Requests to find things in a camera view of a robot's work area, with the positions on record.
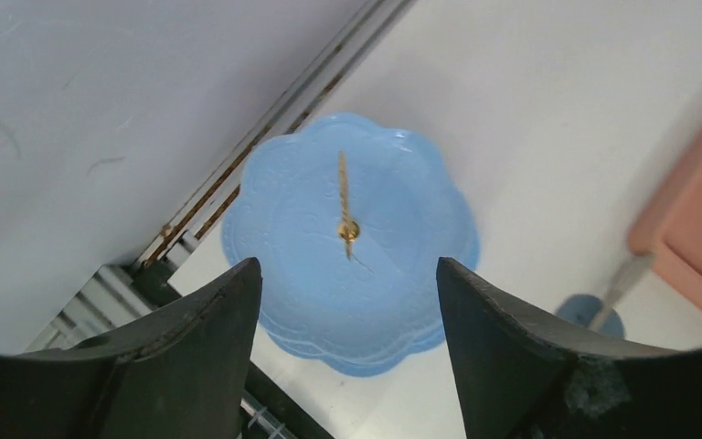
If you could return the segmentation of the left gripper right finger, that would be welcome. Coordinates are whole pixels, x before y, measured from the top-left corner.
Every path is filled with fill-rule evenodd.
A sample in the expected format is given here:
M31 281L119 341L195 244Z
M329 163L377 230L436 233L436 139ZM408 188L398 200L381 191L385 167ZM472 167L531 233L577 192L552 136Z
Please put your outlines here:
M702 348L579 327L452 258L436 280L470 438L702 438Z

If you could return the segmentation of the metal serving tongs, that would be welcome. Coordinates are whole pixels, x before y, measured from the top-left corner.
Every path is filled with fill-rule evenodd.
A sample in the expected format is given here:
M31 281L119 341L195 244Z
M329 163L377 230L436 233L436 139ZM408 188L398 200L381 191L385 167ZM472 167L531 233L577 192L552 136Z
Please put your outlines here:
M588 329L599 332L614 308L633 289L653 266L657 255L654 252L629 257L612 275L601 307L588 325Z

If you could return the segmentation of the blue three-tier cake stand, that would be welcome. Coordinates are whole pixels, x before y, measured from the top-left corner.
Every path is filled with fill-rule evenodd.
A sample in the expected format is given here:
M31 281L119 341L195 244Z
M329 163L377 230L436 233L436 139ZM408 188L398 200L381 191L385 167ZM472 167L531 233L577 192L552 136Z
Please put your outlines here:
M356 377L442 344L438 261L480 256L437 146L349 112L254 149L221 247L259 261L259 322L279 348Z

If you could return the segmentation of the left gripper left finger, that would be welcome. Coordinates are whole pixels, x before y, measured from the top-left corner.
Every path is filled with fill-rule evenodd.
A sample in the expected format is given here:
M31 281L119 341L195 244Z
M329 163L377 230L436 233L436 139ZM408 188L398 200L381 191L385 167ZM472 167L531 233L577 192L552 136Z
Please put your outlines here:
M261 305L249 258L69 349L0 355L0 438L235 438Z

